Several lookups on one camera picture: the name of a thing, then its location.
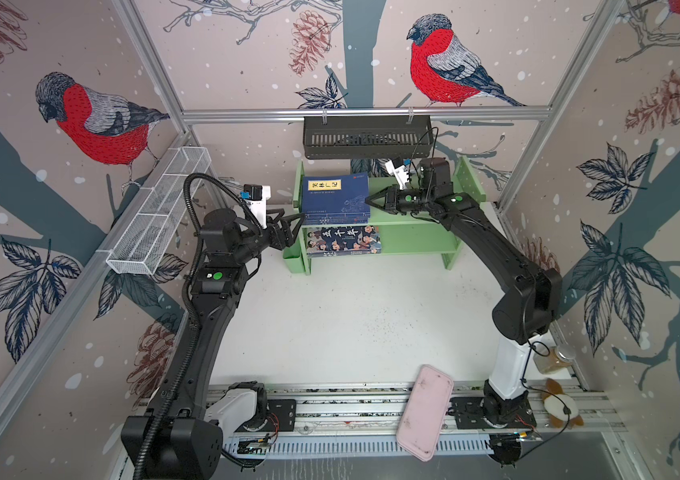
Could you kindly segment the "pink plastic tray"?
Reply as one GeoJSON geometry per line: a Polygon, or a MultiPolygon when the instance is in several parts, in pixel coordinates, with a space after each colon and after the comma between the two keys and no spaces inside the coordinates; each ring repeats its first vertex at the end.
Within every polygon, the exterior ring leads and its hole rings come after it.
{"type": "Polygon", "coordinates": [[[421,367],[399,421],[396,440],[422,462],[435,455],[453,389],[454,381],[449,375],[431,365],[421,367]]]}

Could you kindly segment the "blue book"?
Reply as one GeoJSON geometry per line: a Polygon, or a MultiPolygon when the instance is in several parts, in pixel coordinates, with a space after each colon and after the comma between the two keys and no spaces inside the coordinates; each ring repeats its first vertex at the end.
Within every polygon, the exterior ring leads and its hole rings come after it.
{"type": "Polygon", "coordinates": [[[300,211],[313,215],[371,214],[365,199],[369,196],[367,173],[304,177],[300,211]]]}
{"type": "Polygon", "coordinates": [[[367,224],[369,221],[369,214],[353,214],[353,215],[305,215],[305,225],[353,225],[353,224],[367,224]]]}

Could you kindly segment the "green wooden shelf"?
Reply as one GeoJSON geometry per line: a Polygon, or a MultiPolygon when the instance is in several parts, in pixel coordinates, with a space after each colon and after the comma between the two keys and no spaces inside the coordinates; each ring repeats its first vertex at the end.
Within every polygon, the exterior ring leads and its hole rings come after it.
{"type": "MultiPolygon", "coordinates": [[[[301,185],[304,177],[305,169],[303,162],[301,162],[296,173],[295,192],[293,195],[293,206],[297,210],[300,210],[301,185]]],[[[493,207],[486,202],[486,192],[469,159],[462,157],[457,161],[452,181],[458,193],[467,192],[477,202],[481,202],[482,209],[487,212],[493,211],[493,207]]],[[[392,177],[369,178],[369,192],[371,194],[391,185],[397,185],[392,177]]],[[[379,229],[383,251],[381,254],[374,255],[440,254],[444,267],[447,270],[452,269],[464,245],[454,234],[448,232],[440,225],[413,219],[409,216],[392,215],[377,209],[372,209],[367,224],[353,225],[373,225],[379,229]]],[[[306,233],[308,229],[335,226],[350,225],[303,225],[296,241],[299,241],[304,246],[307,253],[306,233]]],[[[313,260],[327,257],[309,258],[311,260],[312,271],[313,260]]]]}

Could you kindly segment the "small glass jar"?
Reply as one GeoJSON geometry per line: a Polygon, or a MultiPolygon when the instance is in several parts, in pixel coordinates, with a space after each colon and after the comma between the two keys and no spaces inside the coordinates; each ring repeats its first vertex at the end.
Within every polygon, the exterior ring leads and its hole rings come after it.
{"type": "Polygon", "coordinates": [[[570,345],[547,346],[543,344],[537,348],[534,361],[541,374],[552,375],[571,367],[576,356],[577,352],[570,345]]]}

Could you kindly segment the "colourful illustrated thick book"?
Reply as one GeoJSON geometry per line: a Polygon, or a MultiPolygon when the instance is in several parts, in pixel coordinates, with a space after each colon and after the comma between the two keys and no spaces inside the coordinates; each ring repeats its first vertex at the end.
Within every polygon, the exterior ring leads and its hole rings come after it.
{"type": "Polygon", "coordinates": [[[310,228],[306,233],[309,257],[381,254],[380,231],[373,225],[310,228]]]}

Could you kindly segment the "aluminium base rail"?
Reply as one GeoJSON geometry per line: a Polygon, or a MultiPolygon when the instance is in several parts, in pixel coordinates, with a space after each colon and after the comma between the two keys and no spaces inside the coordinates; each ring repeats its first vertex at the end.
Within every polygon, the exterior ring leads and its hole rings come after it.
{"type": "MultiPolygon", "coordinates": [[[[458,382],[442,424],[436,454],[499,455],[523,444],[540,444],[565,429],[583,432],[621,432],[623,423],[607,395],[583,390],[573,380],[560,384],[585,421],[584,427],[553,428],[545,411],[545,383],[534,385],[528,407],[504,427],[488,425],[482,414],[481,387],[458,382]]],[[[396,440],[412,385],[335,384],[267,387],[265,420],[224,434],[223,450],[241,462],[334,457],[403,456],[396,440]]]]}

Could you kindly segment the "black hanging basket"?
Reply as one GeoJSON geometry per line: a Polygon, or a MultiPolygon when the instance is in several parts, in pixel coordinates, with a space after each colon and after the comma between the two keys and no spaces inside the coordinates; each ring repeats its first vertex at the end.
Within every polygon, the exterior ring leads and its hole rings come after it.
{"type": "Polygon", "coordinates": [[[428,158],[437,135],[427,115],[306,117],[303,123],[309,160],[428,158]]]}

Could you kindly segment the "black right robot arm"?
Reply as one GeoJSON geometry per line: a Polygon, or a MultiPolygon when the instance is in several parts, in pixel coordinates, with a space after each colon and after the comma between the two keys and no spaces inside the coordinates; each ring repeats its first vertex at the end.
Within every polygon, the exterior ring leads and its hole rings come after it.
{"type": "Polygon", "coordinates": [[[396,184],[369,195],[365,203],[439,224],[470,247],[503,291],[492,320],[504,340],[484,385],[482,410],[488,425],[504,427],[528,407],[526,373],[532,347],[558,318],[562,277],[556,269],[545,270],[531,261],[492,224],[474,197],[455,189],[446,159],[421,161],[416,184],[410,181],[409,162],[395,158],[385,168],[396,184]]]}

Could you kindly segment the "small green pen box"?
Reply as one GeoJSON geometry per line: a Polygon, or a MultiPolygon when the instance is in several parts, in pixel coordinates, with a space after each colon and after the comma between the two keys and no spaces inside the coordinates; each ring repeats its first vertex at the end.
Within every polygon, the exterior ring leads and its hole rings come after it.
{"type": "Polygon", "coordinates": [[[299,241],[287,247],[282,253],[282,258],[292,274],[311,274],[311,260],[299,241]]]}

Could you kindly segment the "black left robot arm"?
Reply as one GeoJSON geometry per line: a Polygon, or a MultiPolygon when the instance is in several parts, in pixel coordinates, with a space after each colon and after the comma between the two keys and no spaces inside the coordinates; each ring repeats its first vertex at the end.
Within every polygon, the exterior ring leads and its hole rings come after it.
{"type": "Polygon", "coordinates": [[[301,214],[267,209],[260,185],[247,184],[236,194],[209,174],[189,175],[182,195],[196,237],[181,290],[188,319],[146,411],[128,417],[121,431],[136,479],[210,479],[221,459],[242,471],[260,466],[228,451],[225,441],[246,424],[267,424],[264,385],[236,383],[209,405],[209,380],[226,329],[254,276],[248,263],[260,262],[267,249],[292,247],[304,221],[301,214]]]}

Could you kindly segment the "small plush toy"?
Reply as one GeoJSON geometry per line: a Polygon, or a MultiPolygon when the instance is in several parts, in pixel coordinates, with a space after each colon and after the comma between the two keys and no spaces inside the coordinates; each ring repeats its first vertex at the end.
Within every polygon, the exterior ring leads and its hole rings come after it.
{"type": "Polygon", "coordinates": [[[554,379],[546,380],[542,400],[545,411],[549,416],[549,423],[553,428],[585,426],[585,421],[575,400],[564,393],[564,389],[558,381],[554,379]]]}

